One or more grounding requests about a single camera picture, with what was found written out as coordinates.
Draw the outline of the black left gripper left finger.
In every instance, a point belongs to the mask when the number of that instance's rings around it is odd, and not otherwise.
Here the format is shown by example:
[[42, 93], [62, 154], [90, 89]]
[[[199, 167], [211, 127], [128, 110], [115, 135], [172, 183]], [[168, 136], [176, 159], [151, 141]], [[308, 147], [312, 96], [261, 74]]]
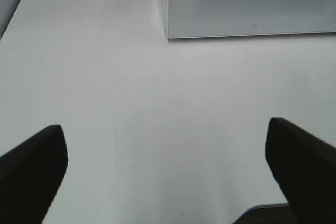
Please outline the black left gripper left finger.
[[50, 125], [1, 156], [1, 223], [42, 223], [68, 167], [65, 136]]

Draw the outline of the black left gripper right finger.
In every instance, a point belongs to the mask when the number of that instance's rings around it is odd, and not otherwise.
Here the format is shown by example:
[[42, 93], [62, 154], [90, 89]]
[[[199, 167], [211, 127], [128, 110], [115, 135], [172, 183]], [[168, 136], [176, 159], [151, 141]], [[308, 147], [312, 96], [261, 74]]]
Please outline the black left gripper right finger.
[[265, 158], [298, 223], [335, 223], [335, 147], [272, 118]]

